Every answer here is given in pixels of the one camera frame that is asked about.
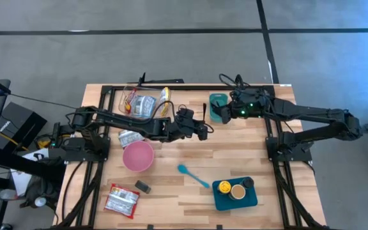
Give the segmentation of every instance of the blue plastic spoon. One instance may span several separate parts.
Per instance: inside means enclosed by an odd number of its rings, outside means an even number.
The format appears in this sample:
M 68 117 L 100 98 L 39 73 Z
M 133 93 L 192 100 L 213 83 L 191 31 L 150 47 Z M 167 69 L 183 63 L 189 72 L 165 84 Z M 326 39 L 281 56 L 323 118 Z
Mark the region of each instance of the blue plastic spoon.
M 195 180 L 197 180 L 200 184 L 202 184 L 204 187 L 206 188 L 210 188 L 210 185 L 205 182 L 205 181 L 202 181 L 200 179 L 198 179 L 197 176 L 194 176 L 193 174 L 191 174 L 191 172 L 188 171 L 187 167 L 185 167 L 185 165 L 178 165 L 178 171 L 182 174 L 187 174 L 189 176 L 191 176 L 192 178 L 194 178 Z

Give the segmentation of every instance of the table frame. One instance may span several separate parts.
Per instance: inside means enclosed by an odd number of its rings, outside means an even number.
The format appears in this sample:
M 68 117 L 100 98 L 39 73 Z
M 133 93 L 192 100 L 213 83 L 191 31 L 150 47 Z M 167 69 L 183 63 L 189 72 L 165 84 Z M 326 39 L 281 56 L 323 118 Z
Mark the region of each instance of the table frame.
M 146 86 L 147 88 L 153 88 L 153 89 L 163 89 L 165 86 Z M 171 90 L 226 90 L 226 91 L 230 91 L 233 90 L 232 87 L 229 86 L 225 86 L 225 85 L 217 85 L 217 86 L 203 86 L 203 85 L 198 85 L 198 86 L 188 86 L 188 85 L 182 85 L 180 86 L 180 84 L 176 84 L 173 86 L 168 85 L 169 89 Z M 275 96 L 275 90 L 274 90 L 274 86 L 273 85 L 262 85 L 262 86 L 252 86 L 252 87 L 262 87 L 265 88 L 265 90 L 267 90 L 269 92 L 269 94 L 272 94 L 272 96 Z M 107 109 L 109 111 L 113 110 L 113 105 L 114 105 L 114 99 L 116 96 L 116 91 L 117 90 L 123 90 L 124 86 L 102 86 L 101 92 L 100 92 L 100 101 L 99 101 L 99 109 L 103 109 L 104 108 L 104 103 L 105 103 L 105 98 L 107 95 L 110 96 L 109 98 L 109 103 L 107 106 Z M 272 124 L 269 118 L 264 118 L 265 120 L 265 124 L 266 124 L 266 131 L 268 134 L 268 137 L 273 137 L 273 132 L 272 132 Z M 277 133 L 281 133 L 282 132 L 282 127 L 280 124 L 280 121 L 276 121 L 275 122 L 275 126 L 276 126 L 276 130 Z M 104 136 L 107 137 L 109 134 L 109 127 L 106 126 L 105 130 L 104 130 Z M 102 172 L 103 172 L 103 164 L 104 162 L 99 162 L 98 163 L 98 167 L 96 170 L 96 175 L 99 176 L 99 181 L 97 182 L 95 189 L 93 191 L 93 198 L 92 198 L 92 202 L 91 202 L 91 210 L 90 210 L 90 214 L 89 214 L 89 222 L 87 226 L 82 226 L 82 219 L 83 219 L 83 213 L 84 213 L 84 206 L 81 208 L 81 210 L 79 211 L 79 214 L 77 216 L 77 220 L 76 220 L 76 226 L 77 227 L 91 227 L 93 228 L 94 224 L 95 224 L 95 215 L 96 215 L 96 209 L 97 209 L 97 203 L 98 203 L 98 196 L 99 196 L 99 191 L 100 191 L 100 180 L 102 177 Z M 282 222 L 284 225 L 284 229 L 322 229 L 322 227 L 317 227 L 317 226 L 313 226 L 311 225 L 311 223 L 308 223 L 308 225 L 310 227 L 303 227 L 302 226 L 302 220 L 301 220 L 301 216 L 303 217 L 304 220 L 308 220 L 311 219 L 311 216 L 309 215 L 309 213 L 305 210 L 305 208 L 303 207 L 303 205 L 300 203 L 300 201 L 298 200 L 296 193 L 295 193 L 295 186 L 293 183 L 293 177 L 292 177 L 292 171 L 291 171 L 291 166 L 289 164 L 289 162 L 284 162 L 283 168 L 284 168 L 284 172 L 286 175 L 286 181 L 283 177 L 283 175 L 280 173 L 280 165 L 279 165 L 279 161 L 276 159 L 272 159 L 272 165 L 273 165 L 273 170 L 275 172 L 274 176 L 276 178 L 276 184 L 277 184 L 277 194 L 278 194 L 278 198 L 279 198 L 279 206 L 280 206 L 280 212 L 282 215 Z M 89 181 L 90 181 L 90 177 L 91 177 L 91 171 L 92 171 L 92 167 L 93 167 L 93 163 L 92 162 L 88 162 L 87 167 L 86 167 L 86 172 L 85 172 L 85 177 L 84 177 L 84 183 L 83 183 L 83 188 L 82 188 L 82 194 L 85 193 L 85 191 L 87 190 L 88 186 L 89 186 Z M 295 220 L 295 226 L 290 225 L 289 223 L 289 217 L 288 217 L 288 211 L 286 209 L 286 200 L 285 200 L 285 196 L 284 196 L 284 192 L 289 196 L 289 198 L 292 201 L 292 209 L 293 209 L 293 216 L 294 216 L 294 220 Z M 152 230 L 154 228 L 153 225 L 148 225 L 149 230 Z M 217 229 L 222 229 L 222 225 L 218 225 Z

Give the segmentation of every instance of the wooden table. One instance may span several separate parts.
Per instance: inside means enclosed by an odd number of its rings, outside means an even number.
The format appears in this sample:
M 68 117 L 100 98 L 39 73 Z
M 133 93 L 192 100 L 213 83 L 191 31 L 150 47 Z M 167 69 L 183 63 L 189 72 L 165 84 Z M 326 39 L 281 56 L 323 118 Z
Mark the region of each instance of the wooden table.
M 274 87 L 276 97 L 295 102 L 291 86 Z M 101 84 L 88 84 L 82 106 L 98 106 L 101 88 Z M 195 119 L 202 119 L 203 103 L 208 103 L 210 93 L 229 91 L 173 91 L 171 100 L 176 105 L 176 110 L 179 104 L 184 104 L 195 111 Z M 117 91 L 113 112 L 121 113 L 118 109 L 120 97 L 121 91 Z M 140 173 L 129 171 L 123 166 L 123 150 L 118 140 L 120 129 L 110 129 L 111 152 L 104 164 L 95 229 L 145 229 L 148 224 L 153 224 L 157 229 L 215 229 L 217 224 L 222 224 L 224 229 L 283 229 L 275 176 L 264 143 L 264 119 L 233 119 L 223 125 L 212 123 L 208 110 L 206 122 L 214 127 L 215 132 L 208 134 L 206 141 L 199 141 L 197 136 L 193 135 L 192 139 L 172 143 L 150 142 L 155 150 L 155 161 L 150 169 Z M 302 130 L 300 121 L 290 121 L 289 125 L 295 132 Z M 180 174 L 177 170 L 180 163 L 185 164 L 192 173 L 209 184 L 215 180 L 252 177 L 255 181 L 258 205 L 217 211 L 212 190 L 202 187 L 191 177 Z M 57 207 L 59 216 L 65 185 L 76 165 L 77 163 L 72 163 L 66 168 Z M 315 220 L 326 224 L 313 172 L 300 162 L 291 162 L 291 168 L 298 198 Z M 83 163 L 70 183 L 66 197 L 66 213 L 81 196 L 85 171 L 86 163 Z M 141 192 L 133 220 L 104 210 L 112 183 L 137 190 L 134 187 L 137 180 L 146 182 L 151 187 L 151 193 Z M 291 203 L 286 199 L 290 223 L 294 224 Z M 90 203 L 88 200 L 85 206 L 84 224 L 88 222 Z

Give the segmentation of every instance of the clear plastic container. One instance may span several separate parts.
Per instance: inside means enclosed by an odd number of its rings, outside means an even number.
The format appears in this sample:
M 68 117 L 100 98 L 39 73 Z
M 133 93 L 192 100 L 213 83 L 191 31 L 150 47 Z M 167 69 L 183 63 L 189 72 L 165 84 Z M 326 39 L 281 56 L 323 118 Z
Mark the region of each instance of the clear plastic container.
M 135 118 L 146 119 L 153 115 L 155 109 L 164 101 L 161 99 L 163 90 L 151 89 L 137 86 L 125 86 L 123 94 L 119 101 L 119 111 L 127 116 Z M 132 100 L 132 93 L 135 93 L 135 98 Z M 171 98 L 171 90 L 168 90 L 168 100 Z M 143 100 L 143 96 L 151 96 L 154 98 L 154 102 L 151 100 Z M 130 101 L 130 111 L 126 107 L 126 101 Z M 158 111 L 156 111 L 155 118 L 164 117 L 170 108 L 168 103 L 165 103 Z

